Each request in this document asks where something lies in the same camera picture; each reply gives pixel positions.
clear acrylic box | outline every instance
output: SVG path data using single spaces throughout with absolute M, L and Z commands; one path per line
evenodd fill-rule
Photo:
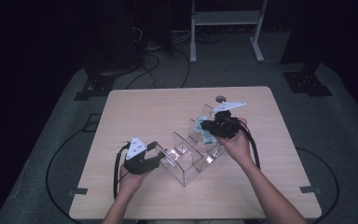
M 212 119 L 213 108 L 205 105 L 203 114 L 207 119 Z M 167 171 L 179 180 L 184 187 L 225 151 L 223 146 L 204 144 L 202 135 L 194 129 L 195 124 L 195 120 L 189 121 L 186 137 L 176 132 L 172 133 L 173 148 L 163 150 L 166 156 L 161 159 L 161 163 Z

wooden table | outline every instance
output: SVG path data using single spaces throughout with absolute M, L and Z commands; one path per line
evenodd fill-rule
M 172 132 L 187 134 L 190 119 L 217 95 L 246 101 L 231 110 L 248 119 L 262 172 L 305 218 L 322 213 L 314 193 L 302 193 L 310 182 L 296 153 L 280 110 L 268 87 L 193 88 L 111 91 L 95 134 L 72 218 L 103 218 L 114 201 L 113 172 L 117 152 L 133 136 L 172 148 Z M 234 219 L 265 217 L 240 166 L 224 152 L 187 187 L 160 165 L 145 180 L 128 206 L 131 219 Z

forearm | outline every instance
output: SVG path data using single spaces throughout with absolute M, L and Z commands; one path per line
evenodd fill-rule
M 131 198 L 132 195 L 129 196 L 118 194 L 115 202 L 112 204 L 105 218 L 103 219 L 103 224 L 121 224 L 123 222 L 124 214 Z
M 238 164 L 248 176 L 255 195 L 272 223 L 306 223 L 296 208 L 269 182 L 252 161 Z

black cable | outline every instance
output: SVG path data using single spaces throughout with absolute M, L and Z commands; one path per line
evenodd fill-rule
M 147 56 L 152 56 L 152 57 L 157 57 L 157 56 L 151 55 L 151 54 L 146 54 L 146 55 L 147 55 Z M 143 69 L 144 69 L 146 72 L 148 72 L 150 78 L 152 78 L 152 80 L 153 80 L 153 83 L 150 85 L 150 89 L 153 89 L 153 88 L 156 89 L 156 88 L 157 88 L 157 84 L 156 84 L 156 83 L 158 82 L 158 78 L 156 77 L 156 75 L 154 75 L 154 74 L 152 73 L 152 71 L 146 69 L 145 64 L 143 64 L 142 67 L 143 67 Z
M 118 187 L 118 182 L 120 181 L 120 180 L 118 180 L 118 176 L 119 176 L 118 168 L 120 165 L 121 152 L 126 148 L 130 148 L 130 144 L 131 144 L 131 142 L 127 143 L 127 145 L 122 147 L 121 150 L 116 155 L 115 172 L 113 173 L 113 197 L 114 198 L 117 197 L 117 187 Z
M 71 219 L 73 222 L 75 223 L 80 223 L 79 221 L 71 218 L 58 204 L 57 202 L 54 200 L 51 192 L 50 192 L 50 188 L 48 186 L 48 174 L 50 172 L 50 167 L 51 167 L 51 164 L 53 163 L 55 157 L 57 156 L 57 154 L 63 149 L 63 147 L 69 142 L 71 141 L 76 135 L 78 135 L 79 133 L 83 133 L 86 128 L 88 128 L 89 126 L 93 125 L 90 124 L 88 126 L 85 126 L 84 128 L 80 129 L 79 131 L 77 131 L 76 133 L 72 134 L 72 136 L 70 136 L 65 142 L 62 143 L 62 145 L 56 150 L 56 152 L 54 153 L 53 157 L 50 159 L 50 162 L 48 163 L 48 169 L 46 171 L 46 178 L 45 178 L 45 184 L 46 184 L 46 189 L 48 191 L 48 197 L 50 198 L 51 202 L 58 208 L 58 210 L 60 210 L 61 213 L 63 213 L 66 217 L 68 217 L 69 219 Z
M 212 45 L 226 39 L 226 35 L 223 32 L 219 35 L 221 35 L 222 37 L 219 37 L 218 35 L 211 35 L 208 33 L 200 33 L 196 36 L 196 41 L 198 44 Z
M 338 198 L 339 198 L 339 184 L 338 184 L 338 179 L 333 171 L 333 169 L 327 164 L 326 161 L 324 161 L 324 159 L 322 159 L 320 156 L 316 155 L 314 152 L 311 152 L 309 150 L 306 150 L 305 148 L 302 147 L 296 147 L 296 150 L 300 150 L 300 151 L 305 151 L 307 153 L 309 153 L 310 155 L 316 157 L 319 161 L 321 161 L 325 167 L 330 171 L 331 176 L 334 178 L 334 182 L 336 185 L 336 197 L 333 201 L 333 204 L 330 206 L 330 208 L 320 217 L 316 218 L 314 224 L 321 222 L 325 217 L 327 217 L 331 211 L 333 211 L 333 209 L 336 207 L 337 203 L 338 203 Z
M 124 175 L 118 180 L 118 183 L 120 183 L 120 181 L 121 181 L 124 177 L 126 177 L 126 175 L 129 174 L 129 173 L 130 173 L 130 171 L 127 171 L 127 173 L 124 174 Z
M 134 78 L 134 79 L 127 85 L 126 90 L 128 90 L 128 89 L 130 88 L 130 85 L 132 85 L 132 83 L 134 83 L 138 78 L 140 78 L 140 77 L 142 77 L 142 76 L 144 76 L 144 75 L 150 73 L 151 71 L 155 70 L 155 69 L 158 67 L 158 65 L 159 65 L 159 58 L 158 58 L 157 56 L 155 56 L 155 55 L 152 55 L 152 54 L 150 54 L 149 56 L 152 56 L 152 57 L 154 57 L 154 58 L 157 60 L 156 65 L 154 65 L 150 70 L 147 70 L 146 72 L 142 73 L 142 74 L 139 75 L 138 77 Z
M 182 51 L 180 51 L 179 49 L 172 49 L 172 50 L 183 54 L 183 56 L 185 56 L 185 58 L 186 58 L 186 62 L 187 62 L 187 73 L 186 73 L 185 81 L 183 81 L 182 86 L 181 86 L 181 88 L 183 88 L 183 87 L 185 86 L 186 82 L 187 82 L 188 75 L 190 74 L 190 60 L 188 59 L 187 55 L 186 55 L 185 53 L 183 53 Z
M 128 70 L 121 71 L 121 72 L 118 72 L 118 73 L 113 73 L 111 75 L 107 75 L 107 76 L 104 76 L 104 77 L 112 77 L 112 78 L 122 77 L 122 76 L 125 76 L 125 75 L 128 75 L 128 74 L 131 74 L 131 73 L 135 72 L 138 69 L 138 67 L 139 67 L 139 65 L 134 65 L 131 68 L 129 68 Z
M 257 166 L 257 168 L 259 170 L 261 170 L 261 167 L 260 167 L 260 159 L 258 159 L 258 152 L 257 152 L 257 146 L 255 145 L 255 140 L 254 138 L 252 137 L 251 135 L 251 131 L 249 130 L 248 126 L 246 126 L 246 124 L 240 120 L 238 120 L 241 124 L 243 124 L 243 127 L 242 125 L 240 125 L 238 122 L 235 122 L 234 120 L 231 120 L 231 119 L 223 119 L 223 120 L 226 120 L 226 121 L 229 121 L 235 125 L 238 125 L 240 130 L 245 133 L 246 137 L 248 137 L 249 139 L 249 142 L 251 143 L 252 145 L 252 150 L 254 152 L 254 156 L 255 156 L 255 165 Z

gray carpet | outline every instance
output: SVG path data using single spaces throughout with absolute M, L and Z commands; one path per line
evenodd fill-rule
M 321 157 L 337 176 L 339 200 L 333 211 L 321 223 L 358 223 L 358 104 L 345 90 L 339 76 L 321 65 L 317 77 L 333 96 L 309 97 L 292 93 L 282 73 L 297 71 L 302 64 L 280 64 L 289 33 L 265 33 L 259 45 L 266 59 L 255 60 L 249 43 L 250 34 L 226 35 L 214 44 L 197 45 L 198 61 L 190 65 L 185 88 L 268 86 L 282 112 L 293 142 Z M 188 43 L 175 46 L 189 53 Z M 184 55 L 174 51 L 158 52 L 158 67 L 153 75 L 140 77 L 130 89 L 180 88 L 186 79 Z M 156 59 L 145 56 L 145 67 L 151 68 Z M 114 89 L 126 89 L 143 73 L 143 69 L 119 77 Z M 74 101 L 87 76 L 83 70 L 74 74 L 51 114 L 21 175 L 0 212 L 0 223 L 72 223 L 48 197 L 45 186 L 48 165 L 62 144 L 85 125 L 91 113 L 102 113 L 106 97 L 91 97 Z M 94 133 L 79 133 L 56 155 L 49 171 L 51 195 L 68 212 L 88 156 Z M 324 164 L 309 152 L 298 151 L 313 187 L 320 190 L 318 201 L 327 211 L 337 193 L 335 182 Z M 101 220 L 81 220 L 99 223 Z

